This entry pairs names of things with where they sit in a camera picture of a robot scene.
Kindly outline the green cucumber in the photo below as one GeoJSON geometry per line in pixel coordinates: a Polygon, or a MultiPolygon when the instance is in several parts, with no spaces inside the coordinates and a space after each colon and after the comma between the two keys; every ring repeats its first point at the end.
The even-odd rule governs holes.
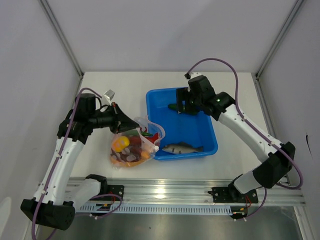
{"type": "Polygon", "coordinates": [[[183,113],[185,112],[186,108],[184,105],[182,105],[182,107],[179,107],[176,103],[170,103],[167,106],[170,110],[179,112],[179,113],[183,113]]]}

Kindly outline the yellow mango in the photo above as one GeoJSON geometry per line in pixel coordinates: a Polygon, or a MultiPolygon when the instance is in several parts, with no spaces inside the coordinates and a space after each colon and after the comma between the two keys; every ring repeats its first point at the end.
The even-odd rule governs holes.
{"type": "Polygon", "coordinates": [[[117,137],[111,144],[111,149],[116,153],[120,153],[122,150],[130,145],[130,140],[127,136],[117,137]]]}

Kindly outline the clear pink-dotted zip bag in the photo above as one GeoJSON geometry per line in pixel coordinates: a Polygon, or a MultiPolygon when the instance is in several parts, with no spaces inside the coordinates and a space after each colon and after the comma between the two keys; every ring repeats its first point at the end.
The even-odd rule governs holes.
{"type": "Polygon", "coordinates": [[[136,117],[137,128],[112,136],[110,162],[116,168],[136,167],[155,157],[166,136],[162,126],[147,117],[136,117]]]}

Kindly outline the grey fish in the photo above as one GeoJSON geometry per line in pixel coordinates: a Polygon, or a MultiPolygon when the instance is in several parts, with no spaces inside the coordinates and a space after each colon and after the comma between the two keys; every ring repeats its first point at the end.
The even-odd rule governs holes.
{"type": "Polygon", "coordinates": [[[193,147],[192,145],[187,144],[185,142],[166,144],[162,148],[162,151],[174,155],[200,153],[203,152],[203,150],[203,146],[193,147]]]}

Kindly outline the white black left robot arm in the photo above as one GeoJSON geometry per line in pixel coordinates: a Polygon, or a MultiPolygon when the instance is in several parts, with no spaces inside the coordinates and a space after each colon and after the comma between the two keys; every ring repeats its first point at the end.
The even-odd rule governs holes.
{"type": "Polygon", "coordinates": [[[88,175],[70,195],[65,195],[75,162],[93,130],[109,128],[119,134],[139,127],[115,102],[97,108],[97,98],[95,92],[77,95],[73,109],[58,127],[54,154],[42,182],[33,197],[21,203],[21,211],[32,222],[33,236],[36,225],[67,230],[76,211],[89,200],[122,199],[110,193],[106,177],[96,174],[88,175]]]}

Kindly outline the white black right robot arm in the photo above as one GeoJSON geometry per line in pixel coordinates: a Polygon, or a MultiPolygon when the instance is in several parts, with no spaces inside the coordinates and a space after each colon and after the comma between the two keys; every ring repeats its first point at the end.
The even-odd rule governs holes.
{"type": "Polygon", "coordinates": [[[228,196],[239,202],[246,194],[263,187],[271,189],[296,165],[296,148],[291,142],[280,140],[265,133],[241,110],[236,97],[226,92],[215,92],[208,78],[201,73],[186,73],[188,86],[176,90],[178,112],[202,111],[233,131],[261,162],[253,170],[235,178],[228,189],[228,196]]]}

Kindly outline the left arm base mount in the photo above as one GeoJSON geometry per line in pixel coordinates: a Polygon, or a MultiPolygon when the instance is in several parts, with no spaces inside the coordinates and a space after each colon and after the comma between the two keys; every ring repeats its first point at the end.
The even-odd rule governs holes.
{"type": "Polygon", "coordinates": [[[111,201],[116,202],[119,201],[119,198],[123,198],[124,196],[124,185],[119,184],[111,184],[105,190],[102,190],[97,196],[92,197],[91,201],[111,201]]]}

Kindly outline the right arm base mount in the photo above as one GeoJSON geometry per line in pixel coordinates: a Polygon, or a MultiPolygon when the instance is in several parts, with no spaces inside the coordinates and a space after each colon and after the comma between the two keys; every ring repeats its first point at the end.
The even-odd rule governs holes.
{"type": "Polygon", "coordinates": [[[216,186],[212,187],[207,193],[212,196],[214,203],[257,204],[259,202],[255,189],[247,193],[240,193],[235,188],[216,186]]]}

